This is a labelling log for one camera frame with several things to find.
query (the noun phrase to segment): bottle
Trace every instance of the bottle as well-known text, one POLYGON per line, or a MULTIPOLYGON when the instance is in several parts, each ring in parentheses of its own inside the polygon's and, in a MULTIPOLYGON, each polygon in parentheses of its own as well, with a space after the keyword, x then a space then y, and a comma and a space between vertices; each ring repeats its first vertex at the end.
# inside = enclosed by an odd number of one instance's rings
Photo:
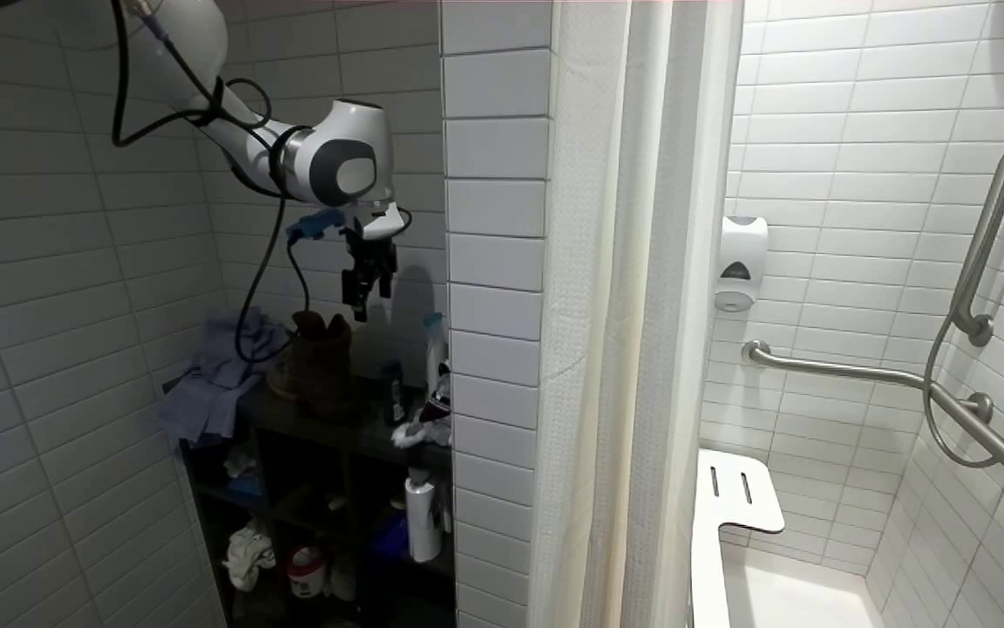
POLYGON ((326 561, 314 546, 297 546, 291 554, 291 591, 297 601, 314 601, 322 596, 322 583, 326 583, 326 561))

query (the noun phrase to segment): black cable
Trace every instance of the black cable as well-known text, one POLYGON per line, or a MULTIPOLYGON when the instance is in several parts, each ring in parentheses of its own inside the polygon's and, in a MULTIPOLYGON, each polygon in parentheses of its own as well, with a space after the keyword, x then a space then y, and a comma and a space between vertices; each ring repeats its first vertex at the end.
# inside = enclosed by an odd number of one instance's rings
POLYGON ((310 293, 310 286, 306 286, 303 269, 297 263, 295 245, 297 245, 297 240, 291 240, 285 253, 291 253, 295 275, 297 275, 297 282, 302 282, 303 311, 314 311, 314 293, 310 293))
POLYGON ((272 251, 278 246, 283 222, 285 222, 285 204, 291 204, 291 198, 278 198, 278 211, 277 211, 277 220, 272 220, 272 234, 268 234, 268 240, 264 240, 257 270, 256 270, 256 277, 252 277, 252 286, 249 286, 245 305, 236 311, 236 325, 234 325, 234 333, 231 333, 234 353, 236 353, 249 365, 268 361, 268 358, 283 356, 285 345, 291 345, 291 341, 283 341, 278 349, 272 349, 272 353, 264 353, 264 356, 249 356, 249 349, 245 349, 245 325, 249 325, 256 293, 257 293, 257 286, 262 286, 262 275, 264 275, 264 269, 268 269, 268 256, 272 256, 272 251))
MULTIPOLYGON (((181 73, 189 76, 189 83, 209 102, 209 109, 181 109, 181 111, 162 113, 162 119, 147 123, 145 129, 121 137, 126 102, 131 102, 131 41, 126 41, 126 12, 121 12, 118 0, 112 0, 112 12, 116 12, 116 30, 118 30, 118 83, 116 83, 116 119, 112 119, 112 141, 116 141, 116 146, 134 146, 138 140, 145 140, 145 137, 152 137, 152 131, 159 131, 162 126, 173 126, 173 123, 207 126, 209 119, 223 119, 223 123, 245 129, 256 141, 262 141, 262 151, 264 151, 268 155, 272 155, 272 154, 283 154, 283 151, 277 151, 272 141, 264 141, 264 140, 257 137, 257 129, 272 119, 272 98, 264 92, 264 87, 256 83, 256 80, 249 80, 249 76, 228 80, 228 87, 245 83, 245 87, 252 87, 252 91, 262 98, 262 119, 257 119, 257 123, 241 123, 241 119, 234 119, 234 113, 223 109, 223 98, 214 92, 214 91, 196 76, 196 68, 189 66, 189 59, 177 53, 177 44, 163 35, 163 29, 162 29, 155 18, 145 18, 145 24, 159 35, 159 41, 162 41, 162 44, 167 48, 167 56, 181 66, 181 73)), ((264 253, 262 253, 262 262, 257 262, 257 270, 256 270, 256 277, 252 277, 252 286, 249 286, 245 305, 241 305, 236 325, 234 325, 234 353, 236 353, 249 365, 268 361, 268 358, 277 358, 277 356, 291 345, 291 341, 283 341, 278 349, 272 349, 272 353, 264 353, 264 356, 249 356, 249 349, 245 349, 249 315, 252 315, 252 305, 256 305, 256 293, 257 293, 262 275, 264 275, 264 269, 268 269, 268 262, 272 262, 272 251, 277 251, 277 245, 278 245, 283 220, 285 220, 285 204, 291 204, 285 173, 283 173, 283 162, 278 162, 277 155, 272 155, 272 162, 268 162, 268 173, 272 173, 272 182, 277 182, 278 209, 277 209, 272 234, 268 234, 268 240, 264 240, 264 253)), ((303 311, 310 311, 310 286, 306 286, 306 277, 303 277, 303 270, 302 270, 302 263, 297 263, 295 245, 291 245, 285 253, 291 253, 291 263, 295 263, 297 282, 302 282, 302 293, 303 293, 303 311)))
POLYGON ((268 102, 264 87, 256 83, 256 80, 249 80, 249 76, 231 76, 231 80, 228 80, 228 87, 236 87, 236 83, 252 87, 252 91, 262 98, 262 119, 252 123, 252 126, 256 126, 256 129, 264 126, 264 123, 272 119, 272 102, 268 102))

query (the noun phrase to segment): black shelving unit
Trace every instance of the black shelving unit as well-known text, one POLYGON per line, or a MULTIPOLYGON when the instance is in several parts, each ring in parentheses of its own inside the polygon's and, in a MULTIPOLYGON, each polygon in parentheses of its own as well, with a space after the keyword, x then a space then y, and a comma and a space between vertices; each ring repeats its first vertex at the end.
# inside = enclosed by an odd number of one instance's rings
POLYGON ((295 401, 256 388, 241 401, 236 438, 218 446, 185 446, 185 465, 218 565, 218 584, 234 628, 449 628, 454 624, 454 541, 436 561, 377 557, 377 531, 398 516, 404 479, 424 466, 436 481, 436 495, 449 502, 454 455, 449 446, 394 450, 389 425, 389 388, 361 379, 361 410, 352 417, 319 417, 295 401), (228 489, 223 455, 249 446, 257 460, 262 498, 228 489), (278 569, 262 570, 256 591, 236 591, 228 580, 228 541, 249 518, 257 518, 278 569), (291 554, 310 544, 328 552, 352 601, 297 601, 291 591, 291 554))

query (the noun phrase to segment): blue cloth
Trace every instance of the blue cloth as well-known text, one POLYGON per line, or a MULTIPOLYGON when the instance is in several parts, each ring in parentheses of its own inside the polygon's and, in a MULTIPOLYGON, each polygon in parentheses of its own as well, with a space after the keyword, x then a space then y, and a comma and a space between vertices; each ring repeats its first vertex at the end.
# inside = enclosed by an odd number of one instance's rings
MULTIPOLYGON (((272 365, 272 361, 249 365, 234 353, 234 325, 236 322, 207 322, 207 333, 193 353, 193 365, 159 404, 163 438, 175 450, 177 444, 200 444, 200 434, 207 433, 231 438, 236 401, 272 365)), ((272 325, 262 311, 252 311, 241 338, 249 356, 268 356, 285 341, 285 331, 272 325)))

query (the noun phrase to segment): wall-mounted dispenser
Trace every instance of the wall-mounted dispenser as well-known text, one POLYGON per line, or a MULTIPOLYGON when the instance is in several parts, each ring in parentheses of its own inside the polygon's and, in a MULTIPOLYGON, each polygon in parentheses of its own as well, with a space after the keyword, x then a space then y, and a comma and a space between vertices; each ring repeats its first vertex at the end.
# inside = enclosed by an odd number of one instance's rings
POLYGON ((759 293, 759 275, 766 262, 770 226, 763 215, 725 215, 721 220, 721 251, 718 251, 718 311, 749 311, 759 293))

